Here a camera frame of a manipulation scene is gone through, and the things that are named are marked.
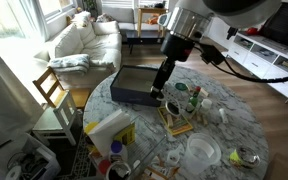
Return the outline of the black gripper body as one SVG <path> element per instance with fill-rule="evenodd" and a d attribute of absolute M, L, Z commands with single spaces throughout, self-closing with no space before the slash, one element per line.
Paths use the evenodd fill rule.
<path fill-rule="evenodd" d="M 169 79 L 174 67 L 175 61 L 172 59 L 166 59 L 162 62 L 151 87 L 152 94 L 159 93 L 162 90 L 165 82 Z"/>

